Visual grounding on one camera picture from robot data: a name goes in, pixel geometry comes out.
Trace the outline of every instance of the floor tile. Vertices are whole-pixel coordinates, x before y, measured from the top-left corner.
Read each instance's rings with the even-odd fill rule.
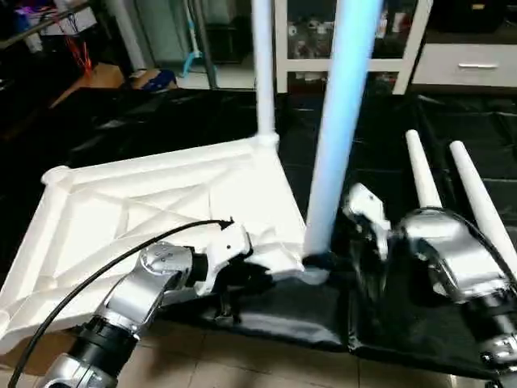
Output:
[[[314,388],[314,386],[273,376],[200,361],[189,388]]]
[[[28,338],[24,339],[10,352],[1,355],[0,364],[14,368],[28,341]],[[74,341],[75,337],[66,332],[58,331],[44,335],[29,358],[24,372],[35,376],[45,375],[56,358],[70,350]]]
[[[198,357],[203,339],[204,331],[199,328],[158,320],[153,323],[139,345]]]
[[[160,348],[135,348],[119,376],[121,388],[187,388],[195,368],[191,357]]]
[[[242,335],[208,333],[201,358],[278,377],[331,387],[357,387],[357,360]]]
[[[484,382],[375,361],[359,362],[361,388],[483,388]]]
[[[11,372],[12,370],[4,369],[0,370],[0,386],[7,386],[9,384],[9,379],[11,378]],[[30,376],[27,374],[24,374],[19,380],[18,385],[16,388],[32,388],[36,381],[38,380],[38,376]]]

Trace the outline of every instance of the black tarp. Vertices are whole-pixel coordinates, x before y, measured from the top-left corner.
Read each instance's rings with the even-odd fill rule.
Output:
[[[322,96],[277,97],[280,160],[305,216]],[[418,206],[404,133],[417,129],[445,206],[472,218],[448,143],[463,140],[512,238],[517,214],[517,107],[491,97],[384,96],[363,101],[345,188],[364,183],[398,222]],[[0,143],[0,271],[7,273],[43,191],[40,177],[57,165],[82,167],[252,136],[254,94],[225,91],[83,89]],[[217,316],[217,297],[176,306],[163,318],[437,371],[489,377],[456,306],[429,290],[426,271],[398,252],[381,303],[365,301],[351,258],[346,222],[338,219],[331,281],[285,280],[262,292],[234,293],[233,314]]]

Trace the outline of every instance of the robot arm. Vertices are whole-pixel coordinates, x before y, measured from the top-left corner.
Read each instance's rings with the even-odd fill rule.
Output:
[[[117,377],[160,307],[209,295],[218,273],[252,252],[242,225],[223,229],[204,254],[157,242],[110,291],[70,351],[54,362],[39,388],[114,388]]]
[[[343,212],[381,263],[401,239],[427,262],[434,291],[460,306],[481,359],[499,374],[498,386],[517,387],[517,288],[491,243],[444,209],[419,209],[391,230],[382,202],[361,184],[350,190]]]

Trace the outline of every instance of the black cable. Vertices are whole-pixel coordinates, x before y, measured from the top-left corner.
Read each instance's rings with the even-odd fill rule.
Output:
[[[18,360],[18,363],[16,364],[15,370],[11,376],[11,379],[9,380],[8,388],[16,388],[16,384],[18,383],[18,380],[20,376],[22,375],[23,369],[25,368],[26,363],[28,362],[29,357],[31,356],[32,352],[34,351],[36,345],[38,344],[38,341],[43,336],[47,328],[50,326],[52,321],[59,315],[59,313],[70,303],[72,299],[74,299],[81,291],[83,291],[88,285],[93,283],[95,279],[97,279],[99,276],[103,275],[106,271],[110,270],[111,268],[115,267],[118,263],[120,263],[122,260],[127,259],[129,256],[134,255],[138,251],[141,251],[142,249],[148,247],[149,245],[156,243],[165,237],[171,236],[172,234],[176,234],[179,232],[182,232],[186,229],[194,228],[197,226],[202,225],[209,225],[209,224],[219,224],[221,228],[225,228],[226,226],[229,226],[232,224],[231,221],[222,221],[222,220],[205,220],[205,221],[195,221],[191,222],[190,224],[186,224],[183,226],[179,226],[178,228],[174,228],[172,230],[168,230],[167,232],[164,232],[162,234],[159,234],[156,237],[153,237],[145,242],[143,242],[140,245],[137,245],[136,247],[130,249],[129,251],[123,253],[122,255],[118,256],[117,258],[110,261],[108,264],[104,265],[102,268],[100,268],[96,273],[88,277],[86,280],[84,280],[80,285],[78,285],[71,293],[69,293],[66,297],[63,298],[63,300],[54,308],[54,310],[48,315],[48,317],[41,323],[40,327],[38,327],[38,330],[36,330],[36,333],[32,336],[30,342],[28,343],[27,347],[23,350],[23,353],[21,357]]]

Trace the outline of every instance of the white pole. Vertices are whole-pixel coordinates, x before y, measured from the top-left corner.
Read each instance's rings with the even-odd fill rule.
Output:
[[[253,0],[251,13],[257,88],[258,137],[272,137],[276,143],[278,136],[275,133],[271,0]]]
[[[382,0],[344,0],[336,10],[330,76],[310,191],[305,255],[324,253],[330,244],[381,6]]]
[[[497,248],[512,273],[517,276],[517,253],[514,245],[469,153],[461,141],[454,141],[450,148],[477,226]]]
[[[442,207],[438,190],[433,180],[433,174],[427,162],[420,136],[414,129],[406,132],[407,149],[410,152],[411,170],[413,170],[414,185],[417,188],[420,207]]]

